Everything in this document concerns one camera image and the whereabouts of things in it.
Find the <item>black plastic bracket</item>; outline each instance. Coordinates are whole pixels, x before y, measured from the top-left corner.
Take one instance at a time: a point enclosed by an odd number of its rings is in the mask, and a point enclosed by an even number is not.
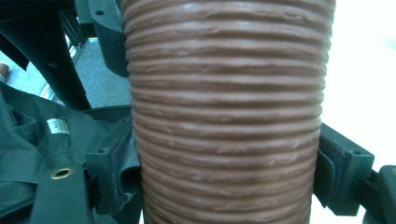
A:
[[[320,128],[314,192],[337,216],[356,216],[359,183],[372,172],[374,155],[326,124]]]
[[[97,214],[115,216],[139,193],[139,179],[135,174],[138,174],[140,163],[132,128],[130,125],[120,127],[101,146],[96,152],[87,154],[87,171],[98,180],[100,199],[95,205]],[[134,181],[126,183],[125,180],[129,179]]]
[[[363,179],[356,199],[367,210],[363,223],[396,224],[396,166],[384,166]]]
[[[128,77],[120,2],[88,0],[88,6],[107,68],[121,77]]]

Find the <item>brown flexible duct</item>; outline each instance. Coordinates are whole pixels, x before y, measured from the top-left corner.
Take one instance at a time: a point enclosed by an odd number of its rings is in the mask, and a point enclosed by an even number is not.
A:
[[[147,223],[308,223],[334,1],[122,0]]]

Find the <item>black fabric cover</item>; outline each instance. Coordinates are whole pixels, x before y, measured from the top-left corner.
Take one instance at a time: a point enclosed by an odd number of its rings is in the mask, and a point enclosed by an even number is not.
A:
[[[51,133],[49,119],[61,119],[68,133]],[[0,83],[0,217],[31,203],[40,174],[74,163],[125,120],[110,123]]]

